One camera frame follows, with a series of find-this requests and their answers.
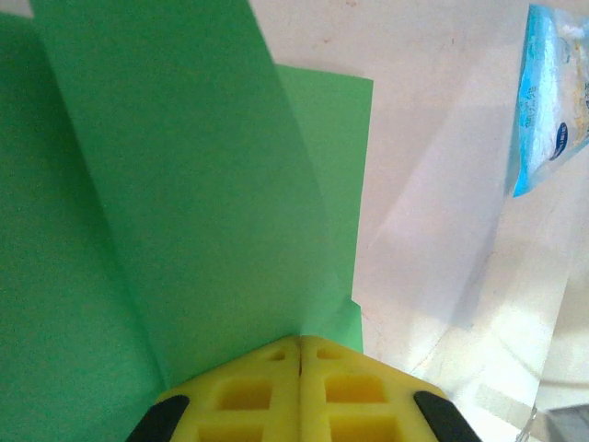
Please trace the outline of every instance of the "blue logo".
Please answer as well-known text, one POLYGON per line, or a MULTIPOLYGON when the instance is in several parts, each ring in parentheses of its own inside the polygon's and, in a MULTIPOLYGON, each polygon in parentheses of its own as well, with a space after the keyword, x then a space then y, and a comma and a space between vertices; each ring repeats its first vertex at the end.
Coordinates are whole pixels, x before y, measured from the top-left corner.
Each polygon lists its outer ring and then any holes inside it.
POLYGON ((556 148, 554 149, 552 157, 550 157, 550 161, 559 157, 564 148, 567 146, 568 140, 569 128, 567 127, 566 123, 562 122, 560 124, 559 130, 556 132, 556 148))

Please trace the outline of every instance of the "blue plastic bag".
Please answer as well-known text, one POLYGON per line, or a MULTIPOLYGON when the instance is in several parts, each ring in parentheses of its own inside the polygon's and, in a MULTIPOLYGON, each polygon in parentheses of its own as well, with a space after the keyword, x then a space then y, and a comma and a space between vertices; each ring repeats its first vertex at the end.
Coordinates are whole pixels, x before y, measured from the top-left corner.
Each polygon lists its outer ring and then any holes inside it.
POLYGON ((589 17, 532 5, 524 51, 514 196, 531 191, 589 141, 589 17))

